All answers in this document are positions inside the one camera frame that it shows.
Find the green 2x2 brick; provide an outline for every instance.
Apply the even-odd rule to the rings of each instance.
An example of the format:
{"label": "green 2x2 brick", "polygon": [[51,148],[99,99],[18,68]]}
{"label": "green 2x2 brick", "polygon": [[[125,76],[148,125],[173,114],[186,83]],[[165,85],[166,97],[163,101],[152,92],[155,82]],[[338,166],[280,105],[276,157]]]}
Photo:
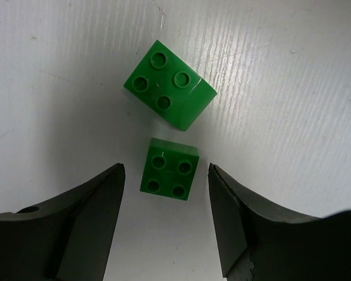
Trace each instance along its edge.
{"label": "green 2x2 brick", "polygon": [[217,95],[194,70],[156,41],[124,87],[176,128],[186,131]]}
{"label": "green 2x2 brick", "polygon": [[153,138],[140,191],[187,200],[198,161],[197,148]]}

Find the white surface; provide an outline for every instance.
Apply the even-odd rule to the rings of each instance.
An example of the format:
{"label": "white surface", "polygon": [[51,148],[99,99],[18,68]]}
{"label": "white surface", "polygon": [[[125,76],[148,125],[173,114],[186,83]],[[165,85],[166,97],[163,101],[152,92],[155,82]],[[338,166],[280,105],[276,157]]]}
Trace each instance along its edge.
{"label": "white surface", "polygon": [[[156,39],[219,93],[187,132],[122,91]],[[187,202],[139,192],[153,136],[200,148]],[[0,212],[116,162],[105,280],[222,280],[209,162],[303,213],[351,208],[351,0],[0,1]]]}

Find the green block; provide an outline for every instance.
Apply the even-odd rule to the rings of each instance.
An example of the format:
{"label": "green block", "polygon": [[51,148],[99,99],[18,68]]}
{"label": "green block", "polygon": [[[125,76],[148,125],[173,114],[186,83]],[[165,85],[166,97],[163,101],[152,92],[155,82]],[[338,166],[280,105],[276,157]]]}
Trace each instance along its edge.
{"label": "green block", "polygon": [[123,86],[182,131],[217,95],[160,41],[154,43]]}
{"label": "green block", "polygon": [[198,161],[197,148],[153,138],[140,191],[187,200]]}

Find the small hole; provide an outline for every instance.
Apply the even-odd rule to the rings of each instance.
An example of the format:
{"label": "small hole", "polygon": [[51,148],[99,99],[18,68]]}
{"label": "small hole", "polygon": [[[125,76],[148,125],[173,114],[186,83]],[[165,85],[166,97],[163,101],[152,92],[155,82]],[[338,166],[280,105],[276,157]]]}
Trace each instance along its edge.
{"label": "small hole", "polygon": [[162,169],[165,166],[165,159],[159,156],[152,158],[152,166],[155,169]]}
{"label": "small hole", "polygon": [[151,180],[147,184],[147,190],[151,193],[156,193],[160,190],[160,185],[157,181]]}
{"label": "small hole", "polygon": [[191,173],[192,166],[190,162],[182,162],[178,165],[178,172],[180,174],[188,175]]}
{"label": "small hole", "polygon": [[178,72],[174,76],[174,83],[176,86],[184,88],[188,85],[188,83],[190,83],[190,77],[185,72]]}
{"label": "small hole", "polygon": [[173,196],[175,198],[182,198],[184,197],[185,193],[185,189],[181,186],[176,186],[175,188],[173,188]]}
{"label": "small hole", "polygon": [[166,64],[166,56],[163,53],[155,53],[150,59],[151,65],[156,69],[161,69]]}
{"label": "small hole", "polygon": [[168,97],[160,97],[156,101],[156,106],[161,110],[168,109],[170,107],[170,99]]}
{"label": "small hole", "polygon": [[39,207],[31,206],[31,207],[27,207],[27,208],[24,208],[24,209],[20,210],[19,212],[17,212],[17,214],[33,213],[33,212],[36,212],[36,211],[39,211],[39,210],[40,210]]}
{"label": "small hole", "polygon": [[144,92],[148,88],[148,81],[145,77],[139,76],[133,80],[133,88],[137,92]]}

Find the scratch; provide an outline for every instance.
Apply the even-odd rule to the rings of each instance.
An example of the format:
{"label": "scratch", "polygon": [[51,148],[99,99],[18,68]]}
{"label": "scratch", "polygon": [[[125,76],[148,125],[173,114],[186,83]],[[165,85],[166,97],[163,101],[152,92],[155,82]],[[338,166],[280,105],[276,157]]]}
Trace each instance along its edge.
{"label": "scratch", "polygon": [[159,9],[159,11],[162,10],[162,8],[160,7],[159,3],[156,2],[156,0],[153,0],[153,3],[156,6],[156,8]]}
{"label": "scratch", "polygon": [[295,44],[295,41],[296,41],[297,37],[298,37],[298,32],[295,33],[294,39],[292,40],[292,43],[293,43],[293,44]]}
{"label": "scratch", "polygon": [[165,10],[163,10],[163,12],[161,13],[160,30],[163,29],[164,20],[165,20]]}
{"label": "scratch", "polygon": [[251,50],[245,50],[245,51],[238,52],[238,53],[235,53],[235,54],[229,54],[227,56],[223,56],[223,57],[220,57],[220,58],[215,59],[215,60],[208,60],[208,61],[203,61],[201,63],[194,64],[191,67],[199,66],[200,64],[205,64],[205,63],[212,63],[214,61],[222,60],[222,59],[225,59],[227,57],[237,56],[238,54],[244,54],[244,53],[252,52],[252,51],[255,51],[255,50],[262,49],[262,48],[267,48],[267,47],[270,47],[270,46],[271,46],[271,44],[268,44],[268,45],[260,46],[260,47],[257,47],[257,48],[251,49]]}
{"label": "scratch", "polygon": [[143,230],[142,231],[142,233],[141,233],[141,235],[140,235],[140,243],[139,243],[139,247],[141,248],[142,247],[142,245],[143,245],[143,238],[144,238],[144,235],[145,235],[145,230]]}
{"label": "scratch", "polygon": [[9,110],[11,110],[11,95],[12,95],[12,92],[11,92],[11,86],[9,85],[9,91],[8,91],[8,104],[9,104]]}
{"label": "scratch", "polygon": [[54,78],[57,78],[57,79],[63,80],[63,81],[68,82],[68,83],[70,83],[70,84],[72,84],[72,85],[76,85],[76,86],[79,86],[79,87],[85,87],[85,86],[83,86],[83,85],[81,85],[81,84],[78,84],[78,83],[72,82],[72,81],[70,81],[70,80],[68,80],[68,79],[65,79],[65,78],[62,78],[61,76],[57,76],[57,75],[55,75],[55,74],[52,74],[52,73],[46,72],[46,71],[44,71],[44,70],[42,70],[42,69],[40,69],[40,68],[39,68],[39,70],[40,70],[41,72],[43,72],[43,73],[45,73],[45,74],[49,75],[49,76],[52,76],[52,77],[54,77]]}
{"label": "scratch", "polygon": [[16,119],[14,119],[14,126],[12,129],[10,130],[7,130],[5,133],[3,133],[1,136],[0,136],[0,140],[5,138],[7,135],[9,135],[10,133],[14,132],[14,130],[16,129]]}
{"label": "scratch", "polygon": [[274,24],[272,24],[272,25],[263,25],[263,26],[259,26],[258,28],[257,28],[257,30],[261,30],[261,29],[267,29],[267,28],[273,28],[273,27],[275,27],[275,26],[277,26],[278,25],[278,23],[274,23]]}
{"label": "scratch", "polygon": [[303,8],[302,10],[303,10],[304,12],[311,13],[311,12],[313,11],[313,9],[314,9],[314,6],[315,6],[315,4],[313,5],[313,7]]}

